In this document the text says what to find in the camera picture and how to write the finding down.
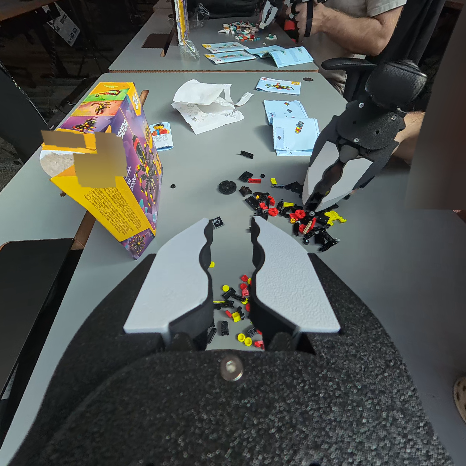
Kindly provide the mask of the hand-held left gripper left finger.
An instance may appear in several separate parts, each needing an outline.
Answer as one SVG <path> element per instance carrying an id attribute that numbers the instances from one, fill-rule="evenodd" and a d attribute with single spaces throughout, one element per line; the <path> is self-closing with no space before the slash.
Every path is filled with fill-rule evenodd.
<path id="1" fill-rule="evenodd" d="M 212 222 L 202 218 L 159 249 L 124 324 L 126 334 L 159 333 L 168 346 L 185 333 L 206 349 L 213 322 L 212 241 Z"/>

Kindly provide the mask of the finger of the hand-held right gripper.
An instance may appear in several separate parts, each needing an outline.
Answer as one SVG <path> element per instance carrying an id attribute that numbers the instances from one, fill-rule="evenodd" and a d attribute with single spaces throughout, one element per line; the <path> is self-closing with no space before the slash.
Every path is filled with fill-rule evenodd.
<path id="1" fill-rule="evenodd" d="M 308 167 L 302 190 L 302 201 L 306 209 L 325 209 L 342 198 L 341 183 L 330 186 L 330 180 L 323 180 L 327 169 L 339 160 L 335 144 L 327 141 L 312 164 Z"/>
<path id="2" fill-rule="evenodd" d="M 337 161 L 338 156 L 339 154 L 317 155 L 311 165 L 311 182 L 313 183 L 311 188 L 321 181 L 323 172 Z M 349 160 L 343 168 L 341 178 L 332 186 L 329 194 L 324 196 L 316 206 L 316 211 L 324 210 L 348 195 L 371 165 L 372 161 L 365 158 Z"/>

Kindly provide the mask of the pile of black red bricks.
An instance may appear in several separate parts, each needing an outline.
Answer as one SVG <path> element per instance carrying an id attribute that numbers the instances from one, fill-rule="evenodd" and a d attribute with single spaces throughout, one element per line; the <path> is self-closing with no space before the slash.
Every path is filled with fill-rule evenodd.
<path id="1" fill-rule="evenodd" d="M 280 216 L 292 225 L 292 233 L 296 237 L 301 237 L 304 245 L 309 245 L 311 240 L 319 246 L 319 252 L 325 252 L 329 248 L 337 245 L 340 239 L 334 238 L 329 233 L 329 228 L 333 226 L 335 221 L 345 223 L 346 219 L 336 212 L 338 204 L 333 204 L 330 207 L 314 211 L 306 209 L 299 202 L 287 202 L 284 199 L 276 201 L 268 191 L 253 191 L 250 188 L 251 184 L 260 184 L 265 175 L 260 175 L 259 178 L 253 178 L 251 172 L 244 172 L 239 181 L 245 183 L 239 188 L 239 193 L 244 198 L 245 202 L 253 209 L 255 217 L 261 217 L 268 220 L 269 217 Z M 317 217 L 316 225 L 313 230 L 307 234 L 300 232 L 300 225 L 307 224 L 312 218 Z"/>

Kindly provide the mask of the another person's forearm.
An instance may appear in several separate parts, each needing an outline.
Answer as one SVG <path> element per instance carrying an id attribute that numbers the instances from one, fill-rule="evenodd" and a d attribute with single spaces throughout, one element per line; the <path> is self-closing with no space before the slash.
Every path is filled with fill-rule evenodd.
<path id="1" fill-rule="evenodd" d="M 402 10 L 398 7 L 374 17 L 352 17 L 321 6 L 320 31 L 351 53 L 376 56 L 390 41 Z"/>

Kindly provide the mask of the person's right forearm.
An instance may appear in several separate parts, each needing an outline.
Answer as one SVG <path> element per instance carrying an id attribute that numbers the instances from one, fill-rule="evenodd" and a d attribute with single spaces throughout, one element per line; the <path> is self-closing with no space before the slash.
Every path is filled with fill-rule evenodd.
<path id="1" fill-rule="evenodd" d="M 405 128 L 399 131 L 394 139 L 399 144 L 392 154 L 404 160 L 408 165 L 412 163 L 424 116 L 423 111 L 408 112 L 404 117 Z"/>

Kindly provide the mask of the black office chair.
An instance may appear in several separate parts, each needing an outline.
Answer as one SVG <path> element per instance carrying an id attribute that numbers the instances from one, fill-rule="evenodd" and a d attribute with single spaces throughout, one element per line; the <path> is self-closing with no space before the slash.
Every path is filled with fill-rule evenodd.
<path id="1" fill-rule="evenodd" d="M 444 4 L 444 0 L 408 0 L 392 38 L 379 55 L 368 59 L 332 58 L 323 61 L 324 70 L 346 72 L 344 99 L 350 102 L 363 95 L 370 73 L 383 61 L 409 60 L 418 65 Z"/>

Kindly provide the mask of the small blue spider booklet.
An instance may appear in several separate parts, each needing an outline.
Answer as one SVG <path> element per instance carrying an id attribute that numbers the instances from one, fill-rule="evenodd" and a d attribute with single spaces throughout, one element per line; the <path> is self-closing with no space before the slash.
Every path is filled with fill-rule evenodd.
<path id="1" fill-rule="evenodd" d="M 258 91 L 273 92 L 278 94 L 299 96 L 301 82 L 287 81 L 283 79 L 261 77 L 255 87 Z"/>

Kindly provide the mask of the open blue fish booklet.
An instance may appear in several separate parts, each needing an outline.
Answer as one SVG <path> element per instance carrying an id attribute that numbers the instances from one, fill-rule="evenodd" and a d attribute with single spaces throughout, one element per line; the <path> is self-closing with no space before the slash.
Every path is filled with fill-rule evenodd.
<path id="1" fill-rule="evenodd" d="M 271 45 L 262 48 L 247 49 L 246 52 L 260 59 L 271 57 L 277 68 L 301 65 L 314 61 L 310 53 L 302 46 L 285 49 L 278 45 Z"/>

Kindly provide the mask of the purple yellow toy box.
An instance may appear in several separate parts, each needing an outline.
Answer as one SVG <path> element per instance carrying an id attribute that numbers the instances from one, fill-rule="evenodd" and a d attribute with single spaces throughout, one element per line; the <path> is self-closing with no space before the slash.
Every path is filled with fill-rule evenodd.
<path id="1" fill-rule="evenodd" d="M 99 83 L 57 129 L 41 166 L 138 259 L 155 238 L 163 168 L 133 83 Z"/>

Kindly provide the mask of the torn white paper bag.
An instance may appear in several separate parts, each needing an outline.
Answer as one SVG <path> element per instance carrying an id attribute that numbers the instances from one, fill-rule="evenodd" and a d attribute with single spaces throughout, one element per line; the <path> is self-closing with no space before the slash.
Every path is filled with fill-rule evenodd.
<path id="1" fill-rule="evenodd" d="M 200 83 L 192 79 L 177 90 L 172 107 L 198 135 L 243 120 L 237 108 L 246 104 L 253 94 L 247 92 L 234 102 L 230 90 L 231 84 Z"/>

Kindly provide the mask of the small minifigure leaflet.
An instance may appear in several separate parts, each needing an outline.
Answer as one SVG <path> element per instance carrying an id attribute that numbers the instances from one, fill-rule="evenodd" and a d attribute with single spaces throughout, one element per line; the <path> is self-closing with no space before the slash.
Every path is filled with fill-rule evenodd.
<path id="1" fill-rule="evenodd" d="M 172 131 L 169 122 L 159 122 L 149 125 L 149 130 L 158 152 L 173 148 Z"/>

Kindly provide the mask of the pile of pastel toy bricks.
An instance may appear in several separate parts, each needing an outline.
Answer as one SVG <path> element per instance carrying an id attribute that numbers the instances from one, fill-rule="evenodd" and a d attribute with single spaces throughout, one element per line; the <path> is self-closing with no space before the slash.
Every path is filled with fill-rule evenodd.
<path id="1" fill-rule="evenodd" d="M 263 32 L 262 23 L 253 23 L 250 21 L 236 21 L 229 24 L 223 24 L 218 33 L 231 35 L 235 40 L 240 42 L 257 42 L 260 40 L 259 33 Z"/>

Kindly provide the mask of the narrow upright toy box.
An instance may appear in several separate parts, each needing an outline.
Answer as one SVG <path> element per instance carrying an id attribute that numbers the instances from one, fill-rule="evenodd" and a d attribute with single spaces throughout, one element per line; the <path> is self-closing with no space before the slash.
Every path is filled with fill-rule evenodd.
<path id="1" fill-rule="evenodd" d="M 186 0 L 173 0 L 174 25 L 179 45 L 183 45 L 189 38 L 189 16 Z"/>

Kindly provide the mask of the beige speckled object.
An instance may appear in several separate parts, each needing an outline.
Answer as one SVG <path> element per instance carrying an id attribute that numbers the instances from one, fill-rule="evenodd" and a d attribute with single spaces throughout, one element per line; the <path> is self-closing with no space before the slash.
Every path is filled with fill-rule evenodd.
<path id="1" fill-rule="evenodd" d="M 453 399 L 464 423 L 466 423 L 466 376 L 459 377 L 453 385 Z"/>

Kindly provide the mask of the hanging paper tag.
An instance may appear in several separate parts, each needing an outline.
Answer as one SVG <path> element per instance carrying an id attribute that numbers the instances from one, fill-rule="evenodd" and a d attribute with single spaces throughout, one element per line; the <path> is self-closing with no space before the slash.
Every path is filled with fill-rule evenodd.
<path id="1" fill-rule="evenodd" d="M 70 46 L 75 44 L 80 34 L 79 27 L 57 2 L 42 7 L 49 19 L 47 24 Z"/>

